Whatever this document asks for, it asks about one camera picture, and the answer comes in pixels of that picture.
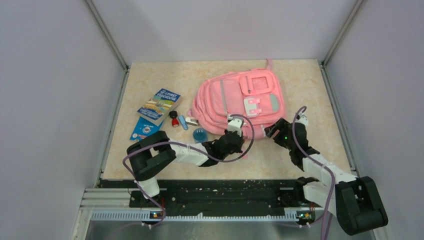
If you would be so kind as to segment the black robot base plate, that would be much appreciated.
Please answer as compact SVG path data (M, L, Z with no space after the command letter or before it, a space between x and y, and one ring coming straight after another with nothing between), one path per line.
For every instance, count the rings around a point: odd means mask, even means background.
M294 179L159 180L160 192L146 199L139 190L130 194L131 208L165 208L168 217L283 216L289 208L315 209L318 204L300 198Z

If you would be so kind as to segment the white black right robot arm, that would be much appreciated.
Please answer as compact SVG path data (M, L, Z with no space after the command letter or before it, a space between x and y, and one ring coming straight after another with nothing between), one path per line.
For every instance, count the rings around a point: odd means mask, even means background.
M293 192L299 206L310 202L335 216L343 231L350 235L385 227L389 223L375 181L343 171L309 145L306 122L290 123L281 118L264 129L264 135L286 148L292 163L310 175Z

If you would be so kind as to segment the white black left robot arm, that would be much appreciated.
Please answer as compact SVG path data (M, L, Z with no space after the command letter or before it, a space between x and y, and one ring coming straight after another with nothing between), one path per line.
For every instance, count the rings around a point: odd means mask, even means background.
M243 134L224 131L220 138L195 144L184 144L171 140L165 131L158 132L130 145L127 157L135 183L141 187L141 200L149 207L160 202L160 187L157 174L170 163L193 164L197 167L212 167L227 162L232 154L242 154L245 142Z

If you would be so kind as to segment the pink student backpack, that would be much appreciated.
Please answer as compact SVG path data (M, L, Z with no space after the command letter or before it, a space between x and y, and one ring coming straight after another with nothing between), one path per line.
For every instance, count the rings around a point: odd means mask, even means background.
M216 135L228 131L233 115L244 121L241 139L255 140L264 138L265 129L285 118L286 111L283 90L269 59L265 68L231 71L205 80L187 114Z

